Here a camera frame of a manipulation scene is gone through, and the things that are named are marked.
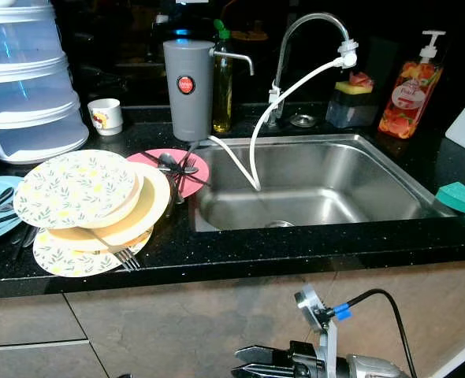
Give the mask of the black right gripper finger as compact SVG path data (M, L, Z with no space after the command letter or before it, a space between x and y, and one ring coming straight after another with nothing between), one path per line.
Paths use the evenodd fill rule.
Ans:
M294 378L295 370L291 367L248 363L232 369L236 378Z
M247 364L262 364L262 365L291 365L292 358L286 350L269 348L268 346L247 346L236 350L236 359Z

